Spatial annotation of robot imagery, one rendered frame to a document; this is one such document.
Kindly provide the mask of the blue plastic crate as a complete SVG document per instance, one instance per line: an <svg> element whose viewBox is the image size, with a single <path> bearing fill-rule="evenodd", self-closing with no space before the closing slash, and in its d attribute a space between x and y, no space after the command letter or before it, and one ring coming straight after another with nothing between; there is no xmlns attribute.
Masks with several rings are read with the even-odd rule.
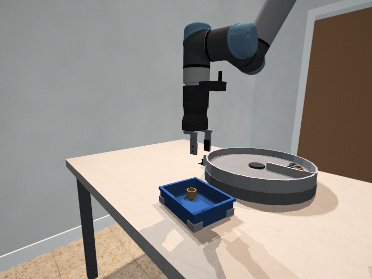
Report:
<svg viewBox="0 0 372 279"><path fill-rule="evenodd" d="M187 188L195 188L197 196L188 199ZM171 210L193 232L234 215L236 198L197 177L159 186L159 201Z"/></svg>

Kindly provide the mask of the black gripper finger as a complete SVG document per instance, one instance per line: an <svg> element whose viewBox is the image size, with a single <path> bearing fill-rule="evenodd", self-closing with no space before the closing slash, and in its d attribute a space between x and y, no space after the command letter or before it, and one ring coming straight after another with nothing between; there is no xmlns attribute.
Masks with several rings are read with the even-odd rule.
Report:
<svg viewBox="0 0 372 279"><path fill-rule="evenodd" d="M183 131L184 134L190 134L190 154L197 155L197 132Z"/></svg>
<svg viewBox="0 0 372 279"><path fill-rule="evenodd" d="M207 129L207 130L200 130L202 132L205 132L205 139L204 139L204 151L211 151L211 133L212 130Z"/></svg>

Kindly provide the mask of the grey round turntable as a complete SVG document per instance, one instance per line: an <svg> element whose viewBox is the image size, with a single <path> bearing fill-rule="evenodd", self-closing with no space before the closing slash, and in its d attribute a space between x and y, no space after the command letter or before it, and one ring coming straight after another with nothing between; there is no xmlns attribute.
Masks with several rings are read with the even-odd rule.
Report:
<svg viewBox="0 0 372 279"><path fill-rule="evenodd" d="M317 166L293 154L237 147L214 150L201 160L208 184L240 200L291 205L309 201L316 194ZM289 163L305 171L287 167Z"/></svg>

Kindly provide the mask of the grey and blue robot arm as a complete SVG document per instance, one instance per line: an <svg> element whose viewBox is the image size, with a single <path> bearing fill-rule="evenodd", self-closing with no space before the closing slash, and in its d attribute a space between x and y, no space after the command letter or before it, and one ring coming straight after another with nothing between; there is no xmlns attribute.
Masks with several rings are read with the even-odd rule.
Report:
<svg viewBox="0 0 372 279"><path fill-rule="evenodd" d="M236 23L211 30L205 22L184 29L183 69L228 61L247 75L259 73L265 55L296 0L265 0L254 22Z"/></svg>

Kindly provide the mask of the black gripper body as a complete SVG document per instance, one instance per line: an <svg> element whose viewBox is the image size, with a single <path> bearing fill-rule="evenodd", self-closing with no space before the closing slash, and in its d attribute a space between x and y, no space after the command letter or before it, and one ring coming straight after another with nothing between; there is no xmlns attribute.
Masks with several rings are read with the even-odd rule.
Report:
<svg viewBox="0 0 372 279"><path fill-rule="evenodd" d="M219 71L218 81L210 81L209 68L184 68L183 83L182 130L207 130L209 91L226 91L227 82L222 81L222 71Z"/></svg>

